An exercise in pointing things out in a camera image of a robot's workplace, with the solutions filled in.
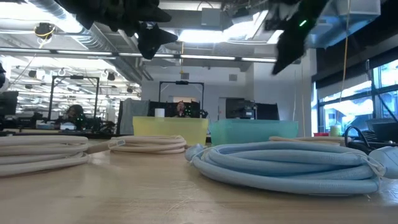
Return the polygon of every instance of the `translucent container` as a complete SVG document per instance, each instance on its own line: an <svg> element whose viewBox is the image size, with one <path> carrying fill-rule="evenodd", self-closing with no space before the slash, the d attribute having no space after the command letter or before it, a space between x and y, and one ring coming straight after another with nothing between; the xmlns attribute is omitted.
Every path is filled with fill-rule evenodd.
<svg viewBox="0 0 398 224"><path fill-rule="evenodd" d="M132 119L135 136L182 136L188 145L206 144L209 121L200 118L155 118Z"/></svg>
<svg viewBox="0 0 398 224"><path fill-rule="evenodd" d="M295 121L222 119L210 126L213 146L264 142L271 136L296 138L298 131L299 124Z"/></svg>

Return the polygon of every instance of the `light blue hose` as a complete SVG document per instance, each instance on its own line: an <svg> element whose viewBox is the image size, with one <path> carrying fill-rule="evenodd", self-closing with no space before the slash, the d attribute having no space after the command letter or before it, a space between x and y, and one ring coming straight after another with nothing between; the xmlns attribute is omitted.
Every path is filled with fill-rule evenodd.
<svg viewBox="0 0 398 224"><path fill-rule="evenodd" d="M379 180L347 147L306 142L259 142L188 149L185 158L220 182L295 194L370 194Z"/></svg>

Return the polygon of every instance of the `white hose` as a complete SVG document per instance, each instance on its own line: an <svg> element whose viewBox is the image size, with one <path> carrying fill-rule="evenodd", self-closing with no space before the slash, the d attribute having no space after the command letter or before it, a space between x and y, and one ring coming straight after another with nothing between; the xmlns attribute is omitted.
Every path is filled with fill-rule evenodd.
<svg viewBox="0 0 398 224"><path fill-rule="evenodd" d="M185 158L214 180L295 194L369 194L388 169L359 150L307 142L196 145Z"/></svg>
<svg viewBox="0 0 398 224"><path fill-rule="evenodd" d="M0 176L84 164L88 139L75 136L0 138Z"/></svg>
<svg viewBox="0 0 398 224"><path fill-rule="evenodd" d="M187 142L181 136L123 136L112 140L124 140L123 146L113 151L149 154L176 154L185 151Z"/></svg>

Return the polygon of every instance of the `desk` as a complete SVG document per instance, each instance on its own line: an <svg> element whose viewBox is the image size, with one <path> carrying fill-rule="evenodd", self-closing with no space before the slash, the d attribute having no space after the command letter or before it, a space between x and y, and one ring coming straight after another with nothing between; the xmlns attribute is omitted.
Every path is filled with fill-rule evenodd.
<svg viewBox="0 0 398 224"><path fill-rule="evenodd" d="M311 197L202 176L176 155L102 152L90 163L0 180L2 223L397 223L398 184L369 197Z"/></svg>

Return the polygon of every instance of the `yellow bin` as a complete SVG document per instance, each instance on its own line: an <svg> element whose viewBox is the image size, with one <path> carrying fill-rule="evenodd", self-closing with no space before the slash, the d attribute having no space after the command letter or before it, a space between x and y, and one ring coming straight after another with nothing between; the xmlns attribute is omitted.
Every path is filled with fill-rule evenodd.
<svg viewBox="0 0 398 224"><path fill-rule="evenodd" d="M182 136L188 145L206 144L209 121L200 118L156 118L135 116L135 136Z"/></svg>

